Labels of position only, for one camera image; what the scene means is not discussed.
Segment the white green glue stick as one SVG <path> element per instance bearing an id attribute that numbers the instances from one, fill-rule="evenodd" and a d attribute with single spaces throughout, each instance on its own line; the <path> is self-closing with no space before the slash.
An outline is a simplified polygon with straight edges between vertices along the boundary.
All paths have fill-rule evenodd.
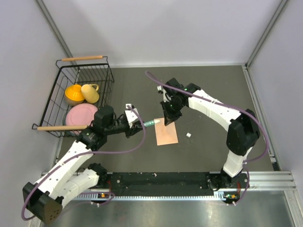
<path id="1" fill-rule="evenodd" d="M 154 120 L 151 120 L 151 121 L 148 121 L 148 122 L 144 122 L 144 127 L 150 127 L 150 126 L 156 125 L 158 123 L 160 123 L 160 120 L 159 119 L 154 119 Z"/>

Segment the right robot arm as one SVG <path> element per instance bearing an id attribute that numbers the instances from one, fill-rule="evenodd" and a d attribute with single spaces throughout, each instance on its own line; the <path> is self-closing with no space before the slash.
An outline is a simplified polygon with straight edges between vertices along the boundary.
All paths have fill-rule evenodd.
<path id="1" fill-rule="evenodd" d="M 178 120 L 182 116 L 181 109 L 188 107 L 209 117 L 227 131 L 226 145 L 229 149 L 227 159 L 220 175 L 209 179 L 208 186 L 214 191 L 234 186 L 238 182 L 248 154 L 260 138 L 259 127 L 253 120 L 254 112 L 247 109 L 242 113 L 225 107 L 199 86 L 193 83 L 183 86 L 175 78 L 164 86 L 158 86 L 157 90 L 163 95 L 160 104 L 165 126 Z"/>

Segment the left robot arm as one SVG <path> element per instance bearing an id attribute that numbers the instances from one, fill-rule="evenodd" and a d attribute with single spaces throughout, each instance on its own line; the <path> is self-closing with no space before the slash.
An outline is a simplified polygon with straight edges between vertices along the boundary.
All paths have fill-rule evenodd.
<path id="1" fill-rule="evenodd" d="M 98 109 L 90 126 L 81 131 L 67 153 L 58 163 L 35 183 L 28 182 L 22 189 L 24 205 L 21 218 L 29 221 L 25 211 L 50 224 L 59 217 L 65 206 L 79 194 L 90 187 L 103 187 L 107 183 L 107 175 L 103 167 L 89 167 L 84 173 L 72 178 L 80 166 L 95 154 L 107 141 L 108 135 L 125 133 L 130 137 L 133 133 L 146 131 L 138 110 L 131 104 L 117 122 L 113 107 L 107 105 Z"/>

